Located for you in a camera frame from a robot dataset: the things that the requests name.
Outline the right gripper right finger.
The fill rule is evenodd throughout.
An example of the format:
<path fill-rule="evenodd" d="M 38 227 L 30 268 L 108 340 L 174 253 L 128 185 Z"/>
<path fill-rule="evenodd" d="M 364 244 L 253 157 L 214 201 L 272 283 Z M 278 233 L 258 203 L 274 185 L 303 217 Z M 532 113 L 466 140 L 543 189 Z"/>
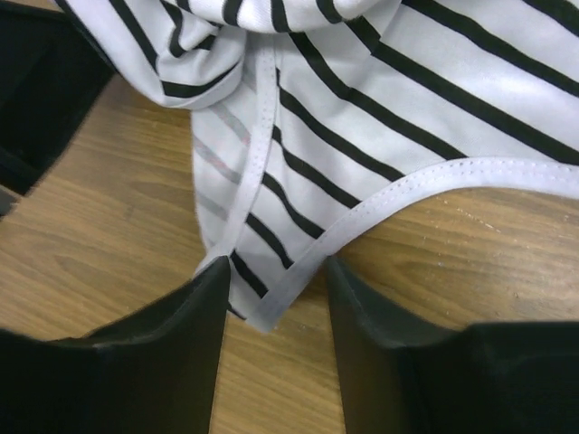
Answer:
<path fill-rule="evenodd" d="M 575 433 L 578 324 L 451 330 L 380 295 L 336 258 L 329 311 L 349 433 Z"/>

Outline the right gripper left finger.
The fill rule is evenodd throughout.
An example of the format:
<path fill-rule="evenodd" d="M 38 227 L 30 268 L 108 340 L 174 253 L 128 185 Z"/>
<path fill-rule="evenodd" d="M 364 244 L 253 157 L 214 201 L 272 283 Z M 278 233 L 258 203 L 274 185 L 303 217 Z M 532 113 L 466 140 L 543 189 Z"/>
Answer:
<path fill-rule="evenodd" d="M 1 333 L 4 433 L 205 433 L 228 306 L 228 261 L 80 338 Z"/>

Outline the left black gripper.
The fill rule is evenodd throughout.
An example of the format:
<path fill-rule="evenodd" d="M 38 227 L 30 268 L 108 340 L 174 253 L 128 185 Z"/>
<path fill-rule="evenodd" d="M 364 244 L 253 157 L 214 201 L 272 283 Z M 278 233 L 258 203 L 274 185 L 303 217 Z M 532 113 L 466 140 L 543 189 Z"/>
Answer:
<path fill-rule="evenodd" d="M 1 214 L 62 156 L 113 74 L 65 14 L 1 6 Z"/>

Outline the thin striped tank top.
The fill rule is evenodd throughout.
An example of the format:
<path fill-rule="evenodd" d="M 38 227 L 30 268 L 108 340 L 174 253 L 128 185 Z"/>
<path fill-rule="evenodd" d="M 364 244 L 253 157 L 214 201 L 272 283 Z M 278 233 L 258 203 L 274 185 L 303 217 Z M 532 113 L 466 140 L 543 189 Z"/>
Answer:
<path fill-rule="evenodd" d="M 206 260 L 272 329 L 326 257 L 469 187 L 578 195 L 575 1 L 62 1 L 192 116 Z"/>

